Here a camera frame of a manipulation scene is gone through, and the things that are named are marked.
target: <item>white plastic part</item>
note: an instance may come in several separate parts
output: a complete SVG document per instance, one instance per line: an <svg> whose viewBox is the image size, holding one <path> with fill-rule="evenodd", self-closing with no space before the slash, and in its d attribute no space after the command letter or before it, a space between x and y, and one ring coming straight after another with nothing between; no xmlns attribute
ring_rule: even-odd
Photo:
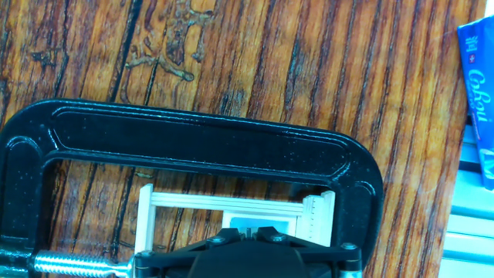
<svg viewBox="0 0 494 278"><path fill-rule="evenodd" d="M473 130L473 126L471 125L465 126L465 133L463 134L463 144L477 144L475 131Z"/></svg>
<svg viewBox="0 0 494 278"><path fill-rule="evenodd" d="M323 246L330 246L334 213L334 192L321 196L309 195L303 203L254 200L153 192L153 185L140 189L137 213L135 253L152 250L156 207L221 210L223 228L229 228L233 219L243 218L285 222L286 234Z"/></svg>
<svg viewBox="0 0 494 278"><path fill-rule="evenodd" d="M147 184L140 189L139 206L137 207L136 244L134 252L153 249L154 223L156 222L156 206L151 204L153 185Z"/></svg>
<svg viewBox="0 0 494 278"><path fill-rule="evenodd" d="M492 277L494 265L442 259L439 278Z"/></svg>
<svg viewBox="0 0 494 278"><path fill-rule="evenodd" d="M450 215L448 232L494 239L494 220L463 215Z"/></svg>
<svg viewBox="0 0 494 278"><path fill-rule="evenodd" d="M477 146L474 144L463 144L462 154L460 155L460 161L470 162L478 164L479 153L477 152Z"/></svg>
<svg viewBox="0 0 494 278"><path fill-rule="evenodd" d="M447 232L444 256L456 256L464 260L494 260L494 240L485 236L463 235Z"/></svg>

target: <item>white plastic frame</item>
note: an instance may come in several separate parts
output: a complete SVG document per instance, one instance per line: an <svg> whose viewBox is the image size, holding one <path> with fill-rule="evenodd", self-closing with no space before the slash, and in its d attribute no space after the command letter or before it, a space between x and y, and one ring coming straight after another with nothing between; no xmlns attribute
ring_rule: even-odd
<svg viewBox="0 0 494 278"><path fill-rule="evenodd" d="M210 209L226 212L226 221L232 217L247 217L280 220L289 222L289 235L296 236L323 246L330 246L333 227L334 192L324 192L321 196L309 195L303 203L265 201L244 198L216 197L208 195L186 195L153 192L153 185L140 189L137 212L135 253L153 249L156 207L184 209Z"/></svg>

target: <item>clamp jaw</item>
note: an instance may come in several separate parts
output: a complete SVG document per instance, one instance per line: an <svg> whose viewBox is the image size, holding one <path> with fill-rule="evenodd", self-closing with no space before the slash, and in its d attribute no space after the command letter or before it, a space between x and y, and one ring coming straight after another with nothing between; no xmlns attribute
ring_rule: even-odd
<svg viewBox="0 0 494 278"><path fill-rule="evenodd" d="M361 277L360 248L352 243L323 247L280 234L273 227L259 228L252 237L237 229L222 229L217 236L172 253L138 253L134 278L188 277Z"/></svg>
<svg viewBox="0 0 494 278"><path fill-rule="evenodd" d="M329 131L178 110L46 100L0 133L0 275L32 276L48 247L49 166L71 159L320 185L336 193L332 246L352 242L365 266L381 222L371 154Z"/></svg>

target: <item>wood grain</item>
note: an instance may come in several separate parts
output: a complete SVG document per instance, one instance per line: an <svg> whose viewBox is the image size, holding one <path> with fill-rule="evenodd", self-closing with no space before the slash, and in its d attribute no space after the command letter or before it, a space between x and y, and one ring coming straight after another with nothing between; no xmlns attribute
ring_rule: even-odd
<svg viewBox="0 0 494 278"><path fill-rule="evenodd" d="M437 276L465 123L458 25L485 0L0 1L0 124L51 97L339 131L375 157L384 218L368 276ZM52 249L126 259L140 186L288 199L287 185L64 161ZM220 212L157 212L155 248L215 234Z"/></svg>

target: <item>wooden surface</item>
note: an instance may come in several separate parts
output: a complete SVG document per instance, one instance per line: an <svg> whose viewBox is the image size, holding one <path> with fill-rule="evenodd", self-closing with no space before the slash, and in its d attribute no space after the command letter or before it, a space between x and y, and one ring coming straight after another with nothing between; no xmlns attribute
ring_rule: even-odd
<svg viewBox="0 0 494 278"><path fill-rule="evenodd" d="M437 276L465 123L458 25L485 0L0 0L0 122L82 97L349 134L374 155L384 219L368 276ZM52 248L125 259L140 186L284 199L286 186L64 161ZM156 249L216 233L220 212L160 209Z"/></svg>

